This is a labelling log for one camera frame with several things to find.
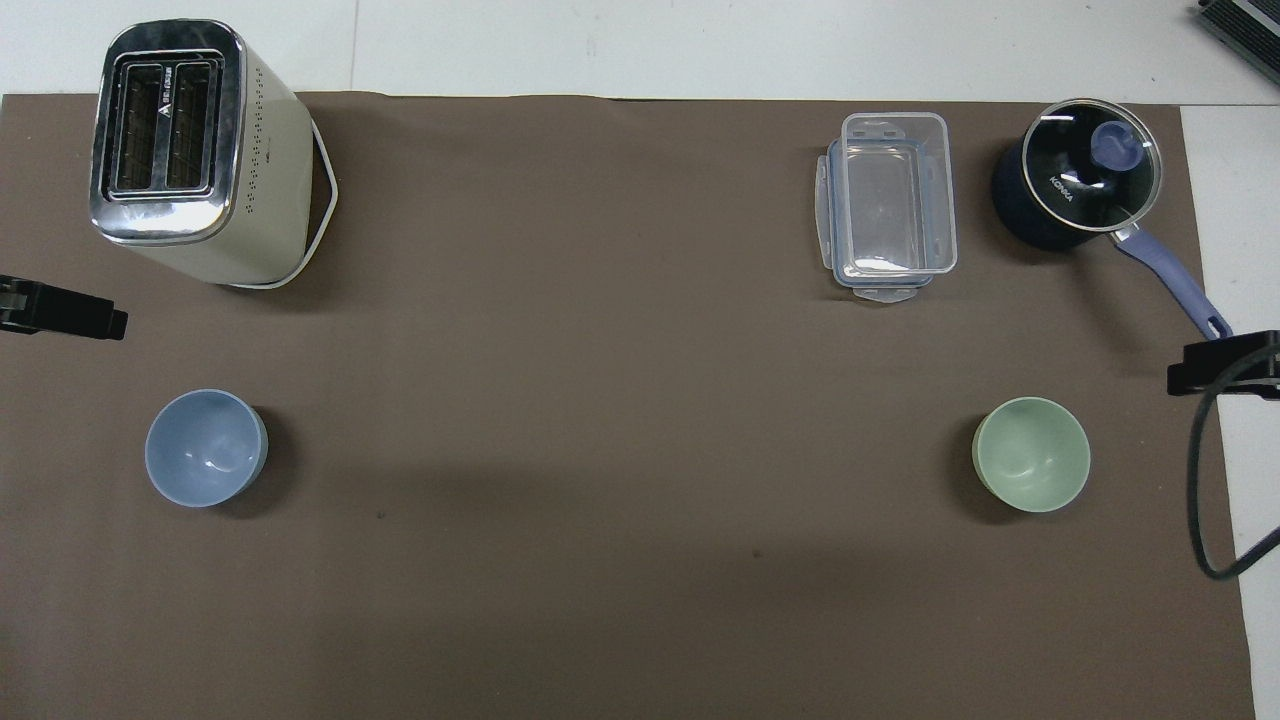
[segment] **white table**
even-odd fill
[[[293,90],[1180,104],[1208,293],[1236,332],[1280,328],[1272,269],[1280,86],[1197,27],[1192,8],[1190,0],[224,0],[216,12]],[[0,0],[0,92],[96,92],[116,32],[214,9]],[[1190,407],[1170,421],[1189,423]],[[1220,414],[1243,551],[1280,524],[1280,404],[1226,398]],[[1189,547],[1176,551],[1190,561]],[[1257,714],[1277,720],[1280,553],[1248,571],[1240,589]]]

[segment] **toaster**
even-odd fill
[[[310,260],[310,113],[216,20],[129,27],[102,64],[90,217],[115,245],[193,278],[278,287]]]

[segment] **plastic food container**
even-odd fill
[[[956,264],[947,123],[933,113],[855,113],[818,158],[822,261],[859,297],[899,302]]]

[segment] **blue handle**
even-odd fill
[[[1213,307],[1213,304],[1204,297],[1196,278],[1187,272],[1187,268],[1169,251],[1167,247],[1156,240],[1156,236],[1140,229],[1138,225],[1121,228],[1111,233],[1116,249],[1133,258],[1143,265],[1151,268],[1172,293],[1178,304],[1187,311],[1187,316],[1196,323],[1201,333],[1207,340],[1231,337],[1231,325],[1226,324],[1222,314]]]

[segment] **lid knob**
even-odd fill
[[[1147,152],[1133,126],[1124,120],[1108,120],[1093,129],[1089,154],[1094,165],[1125,173],[1137,168]]]

